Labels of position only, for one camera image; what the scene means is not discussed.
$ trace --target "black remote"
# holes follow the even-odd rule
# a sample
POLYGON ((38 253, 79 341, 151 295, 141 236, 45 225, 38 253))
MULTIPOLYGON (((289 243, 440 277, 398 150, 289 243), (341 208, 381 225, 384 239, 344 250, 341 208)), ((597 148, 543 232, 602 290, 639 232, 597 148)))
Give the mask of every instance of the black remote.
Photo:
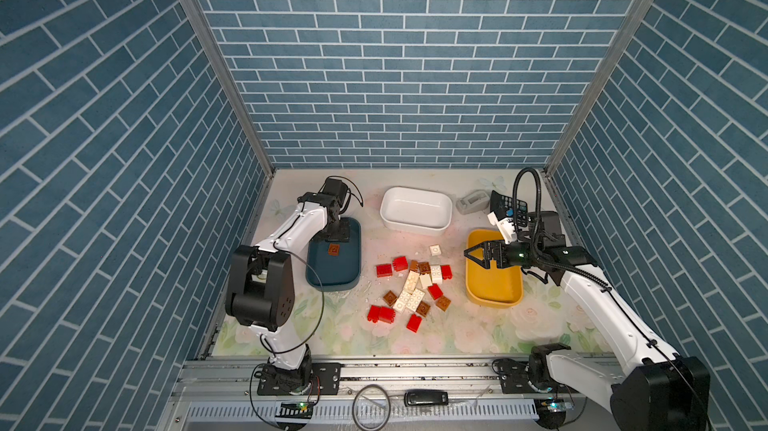
POLYGON ((434 389, 414 389, 406 391, 406 406, 447 405, 448 393, 434 389))

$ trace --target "metal vent grille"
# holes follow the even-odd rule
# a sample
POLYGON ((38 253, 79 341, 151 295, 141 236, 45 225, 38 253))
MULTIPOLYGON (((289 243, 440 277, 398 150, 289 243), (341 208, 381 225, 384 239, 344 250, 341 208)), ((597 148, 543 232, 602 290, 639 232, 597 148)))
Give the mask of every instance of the metal vent grille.
MULTIPOLYGON (((274 420, 275 411, 280 403, 255 403, 256 411, 265 419, 274 420)), ((374 419, 383 411, 372 404, 360 404, 360 416, 374 419)), ((510 420, 510 419, 537 419, 532 399, 494 399, 492 403, 466 403, 450 404, 446 407, 405 407, 402 403, 392 403, 392 415, 390 423, 413 420, 450 420, 465 421, 470 419, 481 420, 510 420)), ((248 403, 222 403, 222 402, 196 402, 192 403, 187 414, 188 422, 255 422, 256 415, 248 403)), ((283 422, 305 423, 304 419, 284 419, 283 422)), ((315 407, 312 423, 315 424, 344 424, 352 421, 352 401, 333 400, 328 403, 320 403, 315 407)))

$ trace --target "calculator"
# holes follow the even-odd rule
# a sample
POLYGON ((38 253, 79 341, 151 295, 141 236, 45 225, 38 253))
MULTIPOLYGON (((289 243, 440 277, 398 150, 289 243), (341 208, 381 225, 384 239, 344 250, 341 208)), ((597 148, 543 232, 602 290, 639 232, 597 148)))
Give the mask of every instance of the calculator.
POLYGON ((522 200, 518 199, 517 206, 514 206, 512 198, 492 191, 491 211, 499 221, 511 217, 518 227, 528 227, 528 203, 522 200))

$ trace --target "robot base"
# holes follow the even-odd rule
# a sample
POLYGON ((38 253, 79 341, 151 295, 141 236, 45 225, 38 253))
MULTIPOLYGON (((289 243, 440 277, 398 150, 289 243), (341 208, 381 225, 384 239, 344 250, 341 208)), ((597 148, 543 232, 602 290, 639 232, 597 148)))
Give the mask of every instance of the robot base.
POLYGON ((304 393, 314 377, 320 379, 321 395, 339 393, 341 363, 312 363, 307 355, 297 369, 282 369, 268 364, 264 367, 256 393, 259 396, 292 396, 291 392, 304 393))

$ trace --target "dark blue tray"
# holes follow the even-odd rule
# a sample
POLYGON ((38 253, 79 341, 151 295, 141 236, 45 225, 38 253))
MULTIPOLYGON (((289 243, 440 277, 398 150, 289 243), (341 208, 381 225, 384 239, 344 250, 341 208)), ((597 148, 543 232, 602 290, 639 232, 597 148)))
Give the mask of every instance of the dark blue tray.
POLYGON ((326 241, 310 242, 306 262, 317 271, 320 282, 312 271, 306 269, 306 282, 323 291, 346 291, 354 288, 360 281, 362 263, 362 240, 360 223, 350 218, 350 242, 339 244, 339 255, 328 254, 326 241))

